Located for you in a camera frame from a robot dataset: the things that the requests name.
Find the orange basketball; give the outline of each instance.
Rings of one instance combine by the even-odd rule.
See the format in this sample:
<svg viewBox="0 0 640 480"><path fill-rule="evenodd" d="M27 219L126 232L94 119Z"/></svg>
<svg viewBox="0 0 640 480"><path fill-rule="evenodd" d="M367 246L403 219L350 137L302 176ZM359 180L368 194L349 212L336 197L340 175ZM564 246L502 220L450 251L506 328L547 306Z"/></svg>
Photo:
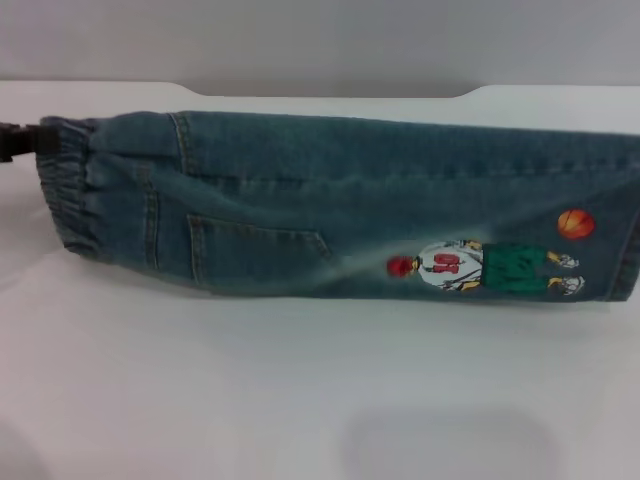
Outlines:
<svg viewBox="0 0 640 480"><path fill-rule="evenodd" d="M567 210L558 218L558 231L570 240L588 237L595 228L595 220L584 210Z"/></svg>

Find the jeans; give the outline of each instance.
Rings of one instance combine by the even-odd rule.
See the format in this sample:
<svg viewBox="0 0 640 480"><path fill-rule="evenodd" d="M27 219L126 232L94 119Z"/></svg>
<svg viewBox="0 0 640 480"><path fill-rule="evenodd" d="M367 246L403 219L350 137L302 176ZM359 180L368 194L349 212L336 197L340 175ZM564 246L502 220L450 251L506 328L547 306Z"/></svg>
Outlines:
<svg viewBox="0 0 640 480"><path fill-rule="evenodd" d="M45 118L64 246L227 295L626 300L640 138L287 115Z"/></svg>

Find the cartoon basketball player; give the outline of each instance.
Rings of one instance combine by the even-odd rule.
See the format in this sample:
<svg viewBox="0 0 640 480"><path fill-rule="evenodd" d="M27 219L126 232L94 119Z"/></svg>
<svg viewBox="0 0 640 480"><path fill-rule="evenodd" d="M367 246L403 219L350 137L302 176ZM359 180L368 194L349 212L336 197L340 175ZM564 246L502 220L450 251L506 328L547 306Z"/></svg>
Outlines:
<svg viewBox="0 0 640 480"><path fill-rule="evenodd" d="M584 287L581 276L541 275L538 269L545 264L572 269L579 262L530 245L459 240L429 245L417 257L394 257L387 271L394 277L418 272L426 283L445 291L484 286L505 293L535 295L554 289L574 295Z"/></svg>

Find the black clip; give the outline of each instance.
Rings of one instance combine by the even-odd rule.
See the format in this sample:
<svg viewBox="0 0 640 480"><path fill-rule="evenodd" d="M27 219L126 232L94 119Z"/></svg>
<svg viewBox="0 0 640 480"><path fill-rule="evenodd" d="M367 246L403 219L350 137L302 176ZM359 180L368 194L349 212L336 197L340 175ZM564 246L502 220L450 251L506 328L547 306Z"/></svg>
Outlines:
<svg viewBox="0 0 640 480"><path fill-rule="evenodd" d="M0 123L0 163L13 161L16 155L50 155L60 150L58 131L52 127Z"/></svg>

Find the white table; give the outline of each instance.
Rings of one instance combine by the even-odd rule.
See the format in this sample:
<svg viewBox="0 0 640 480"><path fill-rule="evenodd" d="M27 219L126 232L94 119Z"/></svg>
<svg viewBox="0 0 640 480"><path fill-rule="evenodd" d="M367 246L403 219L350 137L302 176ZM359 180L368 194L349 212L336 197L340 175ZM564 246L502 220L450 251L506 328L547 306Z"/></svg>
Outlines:
<svg viewBox="0 0 640 480"><path fill-rule="evenodd" d="M640 88L0 82L4 122L185 109L640 133ZM639 303L214 299L63 251L19 157L0 165L0 478L637 479Z"/></svg>

